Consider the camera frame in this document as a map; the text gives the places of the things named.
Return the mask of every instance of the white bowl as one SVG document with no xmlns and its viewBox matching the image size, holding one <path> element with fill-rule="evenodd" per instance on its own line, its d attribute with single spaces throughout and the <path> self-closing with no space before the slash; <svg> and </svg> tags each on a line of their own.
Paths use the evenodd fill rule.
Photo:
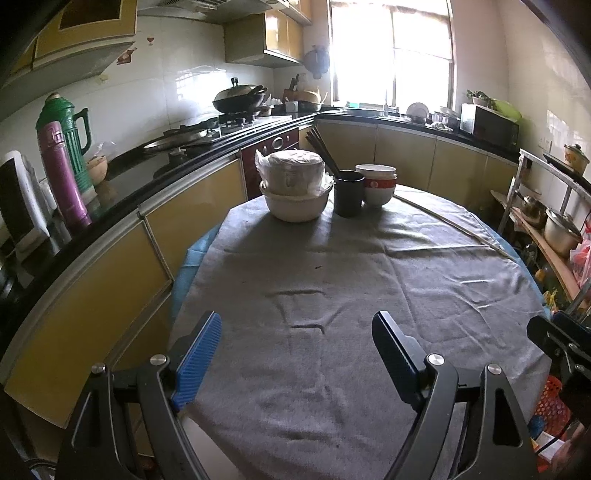
<svg viewBox="0 0 591 480">
<path fill-rule="evenodd" d="M 320 196 L 304 195 L 291 197 L 269 192 L 265 187 L 264 181 L 260 185 L 261 193 L 265 196 L 269 211 L 279 220 L 291 223 L 309 222 L 318 218 L 326 208 L 332 187 L 330 185 Z"/>
<path fill-rule="evenodd" d="M 357 165 L 355 167 L 365 177 L 365 196 L 363 201 L 372 207 L 386 205 L 396 190 L 398 176 L 396 168 L 388 165 Z"/>
</svg>

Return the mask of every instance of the red and white bowl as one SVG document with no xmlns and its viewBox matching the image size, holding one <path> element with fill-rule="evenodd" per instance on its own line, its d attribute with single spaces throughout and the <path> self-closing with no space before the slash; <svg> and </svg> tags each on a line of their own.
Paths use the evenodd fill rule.
<svg viewBox="0 0 591 480">
<path fill-rule="evenodd" d="M 388 165 L 357 165 L 355 167 L 365 177 L 366 204 L 381 207 L 392 199 L 398 176 L 396 168 Z"/>
</svg>

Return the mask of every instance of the blue gripper pad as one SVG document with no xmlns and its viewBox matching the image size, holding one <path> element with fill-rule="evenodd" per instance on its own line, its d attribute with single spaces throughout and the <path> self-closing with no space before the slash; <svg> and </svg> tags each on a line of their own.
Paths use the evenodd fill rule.
<svg viewBox="0 0 591 480">
<path fill-rule="evenodd" d="M 176 373 L 170 401 L 177 411 L 195 399 L 221 336 L 222 318 L 206 312 L 192 333 L 178 339 L 170 349 L 169 368 Z"/>
</svg>

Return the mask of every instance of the purple thermos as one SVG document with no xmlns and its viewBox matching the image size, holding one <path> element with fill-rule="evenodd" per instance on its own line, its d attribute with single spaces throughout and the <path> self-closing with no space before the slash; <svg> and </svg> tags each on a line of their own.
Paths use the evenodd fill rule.
<svg viewBox="0 0 591 480">
<path fill-rule="evenodd" d="M 88 212 L 78 192 L 66 142 L 59 122 L 50 122 L 37 132 L 43 166 L 57 207 L 68 228 L 88 224 Z"/>
</svg>

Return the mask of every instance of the microwave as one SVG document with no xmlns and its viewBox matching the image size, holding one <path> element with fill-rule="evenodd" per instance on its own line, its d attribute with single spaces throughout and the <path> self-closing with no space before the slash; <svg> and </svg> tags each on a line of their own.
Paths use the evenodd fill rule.
<svg viewBox="0 0 591 480">
<path fill-rule="evenodd" d="M 519 150 L 519 125 L 489 108 L 464 103 L 460 129 L 496 147 L 512 152 Z"/>
</svg>

